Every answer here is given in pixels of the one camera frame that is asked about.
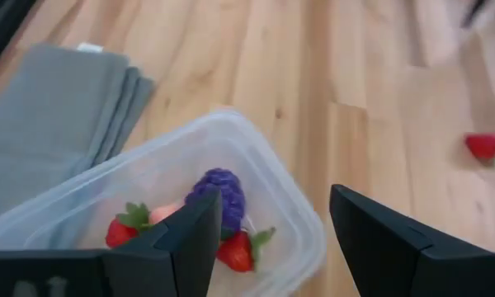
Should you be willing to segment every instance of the clear plastic container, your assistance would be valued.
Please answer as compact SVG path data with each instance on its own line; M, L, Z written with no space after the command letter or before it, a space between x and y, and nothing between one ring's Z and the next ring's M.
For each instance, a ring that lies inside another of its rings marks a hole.
M216 262L209 296L279 296L296 290L326 254L323 225L264 137L239 113L218 111L123 153L0 216L0 250L105 248L128 201L183 200L208 169L232 170L247 199L244 227L275 226L257 273Z

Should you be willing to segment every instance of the wooden floor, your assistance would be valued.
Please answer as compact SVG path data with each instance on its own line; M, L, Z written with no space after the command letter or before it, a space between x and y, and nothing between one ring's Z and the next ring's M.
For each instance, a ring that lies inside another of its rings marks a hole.
M328 214L345 184L495 251L495 174L461 145L495 131L495 7L467 0L40 0L0 60L36 42L125 53L158 88L127 148L221 106L271 141L326 224L298 296L355 296Z

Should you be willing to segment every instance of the purple toy grape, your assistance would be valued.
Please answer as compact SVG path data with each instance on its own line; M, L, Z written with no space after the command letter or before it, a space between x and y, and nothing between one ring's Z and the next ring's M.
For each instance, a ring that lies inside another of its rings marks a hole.
M193 186L185 202L198 200L209 191L219 188L222 196L222 230L234 232L240 230L240 222L246 211L246 197L240 186L240 180L231 171L222 168L211 169Z

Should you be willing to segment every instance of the strawberry leaf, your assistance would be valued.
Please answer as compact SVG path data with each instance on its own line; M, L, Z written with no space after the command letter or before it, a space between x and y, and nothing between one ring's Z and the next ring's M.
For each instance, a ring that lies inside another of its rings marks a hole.
M148 229L150 211L144 203L135 205L126 204L126 214L118 214L116 217L120 223L127 227L135 228L140 232Z
M271 227L268 230L261 231L250 237L251 241L251 257L253 259L253 263L255 266L255 270L257 269L257 263L260 259L260 250L261 246L266 243L269 243L273 234L275 234L276 228Z

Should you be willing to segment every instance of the gray cloth napkin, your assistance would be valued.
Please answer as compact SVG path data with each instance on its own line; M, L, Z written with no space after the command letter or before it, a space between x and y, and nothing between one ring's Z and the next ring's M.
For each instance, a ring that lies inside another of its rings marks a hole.
M123 55L30 49L0 95L0 214L118 154L152 89Z

